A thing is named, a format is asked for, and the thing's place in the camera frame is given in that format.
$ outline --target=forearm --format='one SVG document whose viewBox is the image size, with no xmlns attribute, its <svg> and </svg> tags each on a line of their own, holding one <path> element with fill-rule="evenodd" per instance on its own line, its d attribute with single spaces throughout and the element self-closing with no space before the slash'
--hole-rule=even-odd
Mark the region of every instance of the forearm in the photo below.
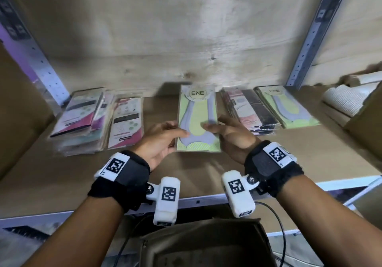
<svg viewBox="0 0 382 267">
<path fill-rule="evenodd" d="M 381 265 L 382 231 L 308 177 L 291 178 L 276 198 L 327 266 Z"/>
<path fill-rule="evenodd" d="M 101 266 L 123 209 L 111 197 L 88 197 L 23 267 Z"/>
</svg>

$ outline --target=green package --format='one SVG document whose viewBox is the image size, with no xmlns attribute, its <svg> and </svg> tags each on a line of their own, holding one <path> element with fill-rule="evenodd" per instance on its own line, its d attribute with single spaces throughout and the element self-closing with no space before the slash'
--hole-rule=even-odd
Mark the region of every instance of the green package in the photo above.
<svg viewBox="0 0 382 267">
<path fill-rule="evenodd" d="M 178 151 L 221 152 L 218 135 L 201 127 L 202 123 L 217 123 L 215 86 L 182 85 L 179 96 L 179 127 L 190 132 L 178 138 Z"/>
<path fill-rule="evenodd" d="M 289 129 L 320 124 L 283 86 L 257 87 L 256 91 L 270 107 L 284 128 Z"/>
</svg>

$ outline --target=hand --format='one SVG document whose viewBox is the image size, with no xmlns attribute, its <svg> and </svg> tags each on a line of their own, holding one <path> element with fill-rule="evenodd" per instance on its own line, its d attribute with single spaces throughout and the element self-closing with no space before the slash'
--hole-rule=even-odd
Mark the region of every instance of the hand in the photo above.
<svg viewBox="0 0 382 267">
<path fill-rule="evenodd" d="M 189 133 L 178 128 L 176 121 L 166 121 L 152 126 L 130 150 L 143 158 L 153 171 L 168 154 L 175 151 L 173 140 L 187 136 Z"/>
<path fill-rule="evenodd" d="M 225 125 L 205 123 L 202 127 L 209 132 L 220 134 L 223 150 L 233 160 L 244 164 L 249 152 L 261 140 L 234 118 L 221 115 L 218 121 Z"/>
</svg>

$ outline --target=cable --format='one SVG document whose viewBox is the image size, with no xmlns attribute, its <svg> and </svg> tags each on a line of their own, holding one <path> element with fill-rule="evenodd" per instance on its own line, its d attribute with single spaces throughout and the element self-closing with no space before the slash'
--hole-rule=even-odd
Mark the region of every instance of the cable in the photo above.
<svg viewBox="0 0 382 267">
<path fill-rule="evenodd" d="M 275 259 L 277 261 L 281 261 L 281 258 L 279 256 L 274 255 Z M 288 263 L 287 261 L 284 261 L 284 264 L 286 264 L 289 267 L 294 267 L 292 264 Z"/>
<path fill-rule="evenodd" d="M 284 231 L 283 224 L 282 224 L 282 222 L 281 222 L 279 216 L 276 214 L 275 210 L 272 209 L 270 206 L 268 206 L 268 205 L 265 204 L 265 203 L 262 203 L 262 202 L 256 202 L 256 201 L 255 201 L 255 204 L 257 204 L 257 205 L 263 205 L 263 206 L 269 208 L 269 209 L 272 211 L 272 213 L 276 216 L 276 219 L 279 221 L 280 228 L 281 228 L 281 232 L 283 233 L 283 241 L 284 241 L 283 254 L 282 254 L 281 261 L 280 261 L 280 266 L 279 266 L 279 267 L 282 267 L 282 266 L 284 265 L 284 261 L 285 261 L 285 252 L 286 252 L 286 250 L 287 250 L 287 238 L 286 238 L 286 236 L 285 236 L 285 231 Z"/>
<path fill-rule="evenodd" d="M 148 215 L 144 218 L 142 218 L 133 228 L 133 230 L 131 231 L 130 235 L 127 236 L 126 240 L 123 242 L 122 244 L 122 247 L 121 247 L 121 250 L 118 252 L 118 255 L 117 255 L 117 258 L 115 259 L 114 261 L 114 265 L 113 267 L 117 267 L 117 264 L 118 264 L 118 260 L 120 259 L 121 255 L 122 255 L 122 252 L 123 250 L 125 249 L 126 245 L 127 245 L 127 242 L 129 241 L 129 239 L 133 236 L 134 234 L 134 231 L 136 230 L 136 228 L 139 226 L 139 224 L 144 221 L 146 218 L 149 218 L 149 217 L 152 217 L 153 215 Z"/>
<path fill-rule="evenodd" d="M 274 254 L 278 254 L 278 255 L 282 255 L 282 254 L 279 253 L 279 252 L 274 252 L 274 251 L 273 251 L 273 253 L 274 253 Z M 288 258 L 291 258 L 291 259 L 293 259 L 293 260 L 296 260 L 297 262 L 301 262 L 301 263 L 304 263 L 304 264 L 309 265 L 309 266 L 313 266 L 313 267 L 324 267 L 324 265 L 316 265 L 316 264 L 312 264 L 312 263 L 310 263 L 310 262 L 303 261 L 303 260 L 301 260 L 301 259 L 298 259 L 298 258 L 293 257 L 293 256 L 290 256 L 290 255 L 285 255 L 285 256 L 288 257 Z"/>
</svg>

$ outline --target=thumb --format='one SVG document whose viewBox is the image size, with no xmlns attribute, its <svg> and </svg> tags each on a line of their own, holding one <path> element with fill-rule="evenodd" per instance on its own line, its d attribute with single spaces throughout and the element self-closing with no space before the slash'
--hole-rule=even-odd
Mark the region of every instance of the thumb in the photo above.
<svg viewBox="0 0 382 267">
<path fill-rule="evenodd" d="M 189 132 L 185 131 L 184 129 L 181 129 L 181 128 L 174 128 L 174 129 L 165 130 L 165 134 L 170 139 L 174 139 L 177 137 L 188 137 L 189 136 Z"/>
<path fill-rule="evenodd" d="M 217 133 L 224 135 L 227 133 L 227 126 L 226 125 L 220 125 L 220 124 L 209 124 L 209 123 L 203 123 L 202 128 L 211 132 L 211 133 Z"/>
</svg>

